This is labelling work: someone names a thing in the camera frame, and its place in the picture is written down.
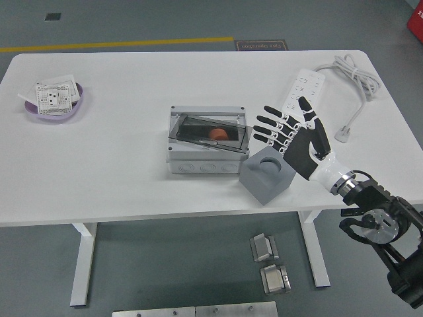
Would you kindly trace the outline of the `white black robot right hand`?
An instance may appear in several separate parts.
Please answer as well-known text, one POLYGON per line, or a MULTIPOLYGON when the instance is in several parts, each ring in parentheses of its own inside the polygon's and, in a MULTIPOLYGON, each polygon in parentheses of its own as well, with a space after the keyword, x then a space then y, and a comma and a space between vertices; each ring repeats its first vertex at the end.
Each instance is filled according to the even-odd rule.
POLYGON ((304 179, 316 181, 337 195, 341 185, 354 177, 331 150, 325 128, 305 97, 298 100, 304 121, 265 106, 269 117, 258 116, 253 137, 279 152, 304 179))

